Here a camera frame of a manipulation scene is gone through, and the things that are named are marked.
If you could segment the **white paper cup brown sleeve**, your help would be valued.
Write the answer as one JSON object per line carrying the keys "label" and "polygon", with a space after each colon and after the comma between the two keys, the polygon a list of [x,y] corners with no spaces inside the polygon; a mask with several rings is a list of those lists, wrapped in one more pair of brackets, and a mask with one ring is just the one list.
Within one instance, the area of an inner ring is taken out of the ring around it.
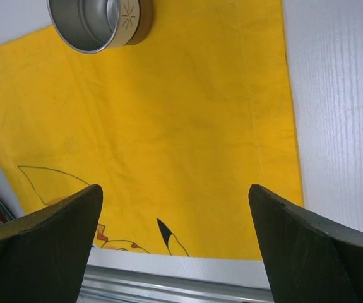
{"label": "white paper cup brown sleeve", "polygon": [[140,43],[154,19],[153,1],[48,0],[47,7],[59,36],[84,54]]}

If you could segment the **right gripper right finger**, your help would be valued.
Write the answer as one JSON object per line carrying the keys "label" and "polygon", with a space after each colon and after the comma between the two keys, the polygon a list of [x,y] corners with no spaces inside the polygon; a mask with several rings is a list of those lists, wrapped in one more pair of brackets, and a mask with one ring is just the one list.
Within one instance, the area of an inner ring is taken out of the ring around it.
{"label": "right gripper right finger", "polygon": [[248,199],[275,302],[363,302],[363,232],[259,184]]}

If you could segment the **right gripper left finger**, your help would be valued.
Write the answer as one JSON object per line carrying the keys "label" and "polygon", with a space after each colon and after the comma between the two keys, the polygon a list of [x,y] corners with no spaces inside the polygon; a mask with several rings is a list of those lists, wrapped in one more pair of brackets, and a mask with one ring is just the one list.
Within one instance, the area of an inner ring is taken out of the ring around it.
{"label": "right gripper left finger", "polygon": [[103,190],[81,191],[0,225],[0,302],[76,302]]}

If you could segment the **yellow printed cloth mat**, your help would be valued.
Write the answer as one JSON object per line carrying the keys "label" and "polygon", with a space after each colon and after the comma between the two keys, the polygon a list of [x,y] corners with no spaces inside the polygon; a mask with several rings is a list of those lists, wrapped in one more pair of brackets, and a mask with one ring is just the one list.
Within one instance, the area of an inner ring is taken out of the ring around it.
{"label": "yellow printed cloth mat", "polygon": [[302,187],[280,1],[156,1],[138,45],[0,46],[0,166],[25,213],[101,185],[95,244],[259,260],[248,191]]}

